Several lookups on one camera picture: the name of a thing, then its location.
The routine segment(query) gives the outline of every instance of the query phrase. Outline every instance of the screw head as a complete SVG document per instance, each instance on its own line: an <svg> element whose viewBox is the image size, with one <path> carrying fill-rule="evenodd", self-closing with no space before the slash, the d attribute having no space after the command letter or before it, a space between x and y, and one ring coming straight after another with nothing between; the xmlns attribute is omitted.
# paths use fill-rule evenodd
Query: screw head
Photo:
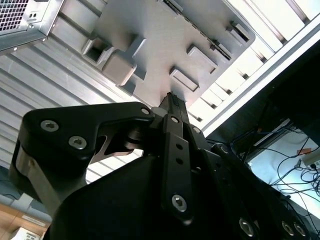
<svg viewBox="0 0 320 240"><path fill-rule="evenodd" d="M292 230L292 228L285 221L282 221L282 227L290 236L294 236L295 235L295 233Z"/></svg>
<svg viewBox="0 0 320 240"><path fill-rule="evenodd" d="M304 237L306 236L304 229L300 225L298 225L297 223L294 223L294 227L298 233L300 233Z"/></svg>
<svg viewBox="0 0 320 240"><path fill-rule="evenodd" d="M75 149L82 150L87 146L87 141L81 136L72 136L69 145Z"/></svg>
<svg viewBox="0 0 320 240"><path fill-rule="evenodd" d="M141 108L141 112L143 112L144 114L147 114L147 115L150 114L150 111L146 108Z"/></svg>
<svg viewBox="0 0 320 240"><path fill-rule="evenodd" d="M228 149L225 146L220 147L221 151L224 152L225 154L228 154Z"/></svg>
<svg viewBox="0 0 320 240"><path fill-rule="evenodd" d="M174 121L176 124L179 122L179 120L177 118L175 118L174 116L171 117L171 120Z"/></svg>
<svg viewBox="0 0 320 240"><path fill-rule="evenodd" d="M186 203L186 200L178 195L178 194L175 194L172 196L172 205L181 213L185 212L187 210L187 203Z"/></svg>
<svg viewBox="0 0 320 240"><path fill-rule="evenodd" d="M44 120L40 123L40 126L43 130L47 132L55 132L59 129L59 125L55 121Z"/></svg>
<svg viewBox="0 0 320 240"><path fill-rule="evenodd" d="M196 126L193 127L193 130L194 130L197 134L201 133L200 129L197 128Z"/></svg>
<svg viewBox="0 0 320 240"><path fill-rule="evenodd" d="M240 218L239 225L240 225L240 228L242 229L242 231L244 231L245 234L248 235L248 237L254 236L254 234L255 234L254 229L246 220L244 220L243 218Z"/></svg>

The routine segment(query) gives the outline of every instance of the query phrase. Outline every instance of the wooden surface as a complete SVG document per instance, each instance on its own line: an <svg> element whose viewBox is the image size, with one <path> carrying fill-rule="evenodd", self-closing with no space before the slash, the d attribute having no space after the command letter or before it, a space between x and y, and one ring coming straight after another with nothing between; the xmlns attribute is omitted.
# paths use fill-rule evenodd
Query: wooden surface
<svg viewBox="0 0 320 240"><path fill-rule="evenodd" d="M24 229L27 229L40 236L42 236L43 232L45 232L48 229L49 223L43 222L32 216L28 216L44 223L45 227L43 227L23 219L23 215L28 216L23 212L15 210L9 206L0 204L0 240L8 240L10 235L19 227L23 227Z"/></svg>

